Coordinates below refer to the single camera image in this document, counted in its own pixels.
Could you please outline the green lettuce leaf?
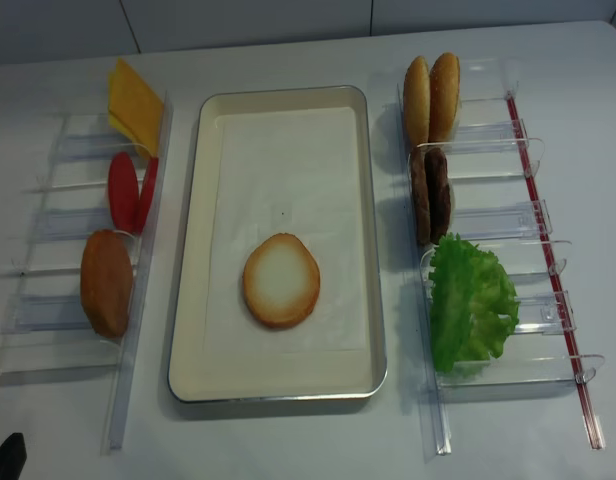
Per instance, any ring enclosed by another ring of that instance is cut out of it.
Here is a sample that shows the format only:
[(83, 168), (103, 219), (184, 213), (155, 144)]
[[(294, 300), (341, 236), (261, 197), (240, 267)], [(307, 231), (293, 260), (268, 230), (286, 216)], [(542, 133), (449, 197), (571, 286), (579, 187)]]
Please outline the green lettuce leaf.
[(446, 234), (432, 256), (429, 310), (435, 370), (499, 358), (519, 323), (515, 285), (498, 257)]

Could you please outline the left brown meat patty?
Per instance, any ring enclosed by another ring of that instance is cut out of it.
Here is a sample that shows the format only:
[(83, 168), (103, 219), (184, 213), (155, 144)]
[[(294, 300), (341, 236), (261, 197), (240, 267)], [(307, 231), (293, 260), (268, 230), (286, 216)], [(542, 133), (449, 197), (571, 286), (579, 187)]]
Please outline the left brown meat patty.
[(418, 147), (413, 147), (410, 152), (410, 174), (417, 244), (426, 246), (431, 234), (429, 193), (424, 155)]

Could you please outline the right dark meat patty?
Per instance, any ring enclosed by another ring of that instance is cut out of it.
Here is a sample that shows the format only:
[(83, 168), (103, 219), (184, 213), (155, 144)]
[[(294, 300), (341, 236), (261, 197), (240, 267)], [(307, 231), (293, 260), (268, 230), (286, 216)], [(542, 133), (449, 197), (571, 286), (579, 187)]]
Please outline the right dark meat patty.
[(447, 233), (452, 213), (447, 159), (440, 148), (429, 150), (424, 157), (430, 209), (430, 241), (438, 244)]

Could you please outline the right red tomato slice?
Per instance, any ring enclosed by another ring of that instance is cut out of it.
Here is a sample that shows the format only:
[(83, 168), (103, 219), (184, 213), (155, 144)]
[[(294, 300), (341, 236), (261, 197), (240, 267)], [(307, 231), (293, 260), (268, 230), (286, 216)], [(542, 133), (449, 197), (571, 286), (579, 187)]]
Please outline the right red tomato slice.
[(136, 235), (140, 235), (143, 232), (147, 221), (154, 195), (158, 166), (159, 159), (152, 157), (144, 174), (134, 219), (134, 233)]

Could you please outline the red tomato slice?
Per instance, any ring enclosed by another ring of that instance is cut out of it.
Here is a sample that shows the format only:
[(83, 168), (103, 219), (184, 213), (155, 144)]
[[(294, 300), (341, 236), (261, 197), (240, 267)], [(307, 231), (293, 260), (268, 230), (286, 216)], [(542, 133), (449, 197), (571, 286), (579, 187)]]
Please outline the red tomato slice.
[(136, 235), (140, 235), (143, 232), (147, 221), (154, 195), (158, 166), (159, 159), (152, 157), (144, 174), (134, 219), (134, 233)]
[(107, 182), (112, 221), (118, 230), (131, 233), (139, 202), (135, 168), (126, 152), (117, 153), (110, 164)]

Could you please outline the left red tomato slice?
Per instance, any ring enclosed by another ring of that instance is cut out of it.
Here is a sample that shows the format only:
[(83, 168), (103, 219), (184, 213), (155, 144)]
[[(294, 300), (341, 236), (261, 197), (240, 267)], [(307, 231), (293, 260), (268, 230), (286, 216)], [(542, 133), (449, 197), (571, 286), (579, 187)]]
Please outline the left red tomato slice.
[(126, 152), (117, 153), (110, 164), (107, 182), (112, 221), (118, 230), (131, 233), (139, 202), (135, 168)]

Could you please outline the yellow cheese slices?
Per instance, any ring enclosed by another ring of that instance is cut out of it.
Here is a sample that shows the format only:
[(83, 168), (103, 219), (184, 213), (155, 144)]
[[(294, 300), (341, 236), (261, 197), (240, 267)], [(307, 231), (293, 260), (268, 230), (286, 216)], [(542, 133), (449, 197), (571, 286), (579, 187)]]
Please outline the yellow cheese slices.
[(148, 162), (158, 156), (164, 103), (122, 58), (108, 77), (108, 122)]

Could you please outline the toasted bun bottom slice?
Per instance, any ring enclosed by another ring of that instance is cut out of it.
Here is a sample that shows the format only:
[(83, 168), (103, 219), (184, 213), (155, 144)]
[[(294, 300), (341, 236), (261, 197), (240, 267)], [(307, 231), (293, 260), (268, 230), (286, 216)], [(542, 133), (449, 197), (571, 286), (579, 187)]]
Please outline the toasted bun bottom slice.
[(288, 329), (314, 310), (320, 293), (320, 270), (298, 237), (279, 233), (250, 254), (242, 286), (244, 300), (256, 321), (270, 329)]

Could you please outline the white paper tray liner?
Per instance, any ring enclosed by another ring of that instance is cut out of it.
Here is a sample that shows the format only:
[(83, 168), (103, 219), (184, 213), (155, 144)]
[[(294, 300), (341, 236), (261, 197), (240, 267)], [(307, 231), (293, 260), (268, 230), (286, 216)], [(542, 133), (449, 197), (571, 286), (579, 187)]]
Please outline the white paper tray liner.
[[(204, 345), (213, 353), (363, 347), (367, 337), (359, 162), (350, 108), (224, 115)], [(243, 301), (250, 253), (276, 233), (316, 259), (321, 288), (298, 326), (259, 325)]]

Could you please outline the cream rectangular metal tray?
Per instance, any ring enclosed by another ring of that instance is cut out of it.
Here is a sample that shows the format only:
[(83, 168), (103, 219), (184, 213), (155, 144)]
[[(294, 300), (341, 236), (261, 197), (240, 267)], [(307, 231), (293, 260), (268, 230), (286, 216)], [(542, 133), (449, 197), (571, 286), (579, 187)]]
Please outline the cream rectangular metal tray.
[[(354, 112), (368, 308), (363, 347), (299, 353), (213, 353), (205, 345), (212, 240), (221, 170), (224, 115), (350, 108)], [(168, 367), (172, 395), (184, 403), (227, 403), (372, 396), (383, 384), (387, 355), (367, 101), (350, 85), (216, 94), (199, 113), (191, 190), (180, 256)]]

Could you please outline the left bun top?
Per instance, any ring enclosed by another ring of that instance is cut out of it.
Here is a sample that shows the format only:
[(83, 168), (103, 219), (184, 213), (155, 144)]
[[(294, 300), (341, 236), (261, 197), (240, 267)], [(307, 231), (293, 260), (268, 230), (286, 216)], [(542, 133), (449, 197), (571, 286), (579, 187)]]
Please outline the left bun top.
[(417, 56), (406, 72), (403, 103), (410, 144), (416, 147), (426, 143), (430, 124), (430, 79), (428, 63), (423, 56)]

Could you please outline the clear acrylic right rack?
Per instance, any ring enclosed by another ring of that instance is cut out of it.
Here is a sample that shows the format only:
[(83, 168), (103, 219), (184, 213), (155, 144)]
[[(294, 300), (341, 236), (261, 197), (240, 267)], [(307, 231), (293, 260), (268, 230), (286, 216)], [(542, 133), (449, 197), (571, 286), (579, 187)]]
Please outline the clear acrylic right rack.
[(605, 445), (589, 393), (604, 365), (600, 354), (577, 345), (577, 325), (562, 276), (572, 245), (554, 236), (537, 177), (545, 146), (531, 137), (519, 115), (518, 65), (510, 59), (466, 60), (461, 65), (458, 130), (434, 143), (447, 159), (454, 211), (450, 231), (493, 252), (515, 285), (519, 323), (499, 358), (458, 362), (449, 373), (433, 365), (429, 341), (432, 246), (416, 242), (410, 145), (403, 113), (403, 83), (390, 85), (391, 100), (377, 129), (377, 156), (393, 168), (389, 197), (380, 204), (387, 263), (400, 280), (396, 334), (403, 397), (417, 406), (425, 438), (436, 455), (451, 452), (453, 404), (536, 407), (542, 398), (573, 396), (574, 421), (595, 450)]

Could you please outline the clear acrylic rack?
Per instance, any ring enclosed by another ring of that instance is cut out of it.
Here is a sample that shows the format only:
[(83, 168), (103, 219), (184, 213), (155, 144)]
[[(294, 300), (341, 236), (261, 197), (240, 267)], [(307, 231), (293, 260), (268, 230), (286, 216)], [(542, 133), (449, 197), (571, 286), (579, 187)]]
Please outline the clear acrylic rack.
[[(2, 237), (19, 252), (0, 261), (0, 377), (24, 372), (114, 371), (105, 437), (105, 452), (122, 447), (135, 359), (153, 258), (165, 160), (173, 107), (165, 105), (157, 159), (150, 168), (142, 145), (114, 131), (107, 116), (55, 114), (54, 136), (35, 185), (25, 187), (28, 218), (22, 233)], [(120, 338), (107, 339), (90, 326), (79, 295), (80, 264), (88, 237), (115, 229), (107, 204), (108, 172), (113, 156), (124, 153), (139, 185), (153, 190), (144, 229), (121, 232), (133, 268), (129, 326)]]
[(403, 397), (417, 406), (425, 438), (436, 455), (451, 452), (453, 404), (536, 407), (542, 398), (573, 396), (574, 421), (595, 450), (605, 445), (589, 393), (604, 365), (600, 354), (577, 345), (577, 325), (562, 276), (572, 245), (554, 236), (537, 177), (545, 146), (531, 137), (519, 115), (518, 65), (510, 59), (466, 60), (461, 65), (458, 130), (434, 143), (447, 159), (454, 211), (450, 231), (493, 252), (515, 285), (519, 323), (499, 358), (458, 362), (449, 373), (433, 365), (429, 341), (432, 246), (416, 242), (410, 145), (403, 113), (403, 83), (390, 85), (391, 100), (377, 129), (377, 156), (393, 168), (389, 197), (380, 204), (387, 263), (400, 280), (396, 334)]

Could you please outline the brown bun in left rack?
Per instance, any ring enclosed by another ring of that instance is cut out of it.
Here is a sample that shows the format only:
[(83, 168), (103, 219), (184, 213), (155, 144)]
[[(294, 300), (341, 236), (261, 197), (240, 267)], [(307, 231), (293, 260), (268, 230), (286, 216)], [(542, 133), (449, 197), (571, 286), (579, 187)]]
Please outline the brown bun in left rack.
[(121, 237), (112, 230), (95, 231), (82, 256), (80, 299), (97, 334), (111, 339), (125, 334), (132, 284), (131, 261)]

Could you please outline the right bun top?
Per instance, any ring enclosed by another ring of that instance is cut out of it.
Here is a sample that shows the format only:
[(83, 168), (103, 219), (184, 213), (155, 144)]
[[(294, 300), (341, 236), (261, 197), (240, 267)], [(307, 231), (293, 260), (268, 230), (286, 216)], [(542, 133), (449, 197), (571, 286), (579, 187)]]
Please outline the right bun top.
[(430, 71), (430, 142), (446, 142), (451, 138), (459, 100), (459, 58), (445, 52), (437, 58)]

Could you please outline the clear acrylic left rack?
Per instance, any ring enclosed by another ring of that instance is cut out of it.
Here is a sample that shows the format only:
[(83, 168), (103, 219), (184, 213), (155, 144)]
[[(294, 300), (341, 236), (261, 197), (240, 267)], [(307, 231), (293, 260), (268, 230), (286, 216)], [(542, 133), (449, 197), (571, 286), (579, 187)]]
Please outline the clear acrylic left rack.
[[(165, 160), (173, 107), (165, 105), (157, 159), (150, 168), (142, 145), (114, 131), (107, 116), (55, 114), (54, 136), (35, 185), (25, 187), (28, 218), (22, 233), (2, 237), (19, 252), (0, 261), (0, 377), (24, 372), (114, 371), (105, 437), (105, 452), (122, 447), (135, 359), (153, 258)], [(80, 264), (88, 237), (115, 229), (107, 204), (108, 172), (113, 156), (124, 153), (139, 185), (153, 190), (144, 229), (121, 232), (133, 268), (129, 326), (120, 338), (107, 339), (90, 326), (79, 295)]]

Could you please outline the black object at bottom left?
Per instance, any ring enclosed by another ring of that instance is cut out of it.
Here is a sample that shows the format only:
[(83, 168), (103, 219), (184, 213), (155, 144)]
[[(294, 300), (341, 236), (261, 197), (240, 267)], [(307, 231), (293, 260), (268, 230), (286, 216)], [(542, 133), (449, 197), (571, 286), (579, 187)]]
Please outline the black object at bottom left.
[(23, 434), (12, 433), (0, 446), (0, 480), (18, 480), (26, 460)]

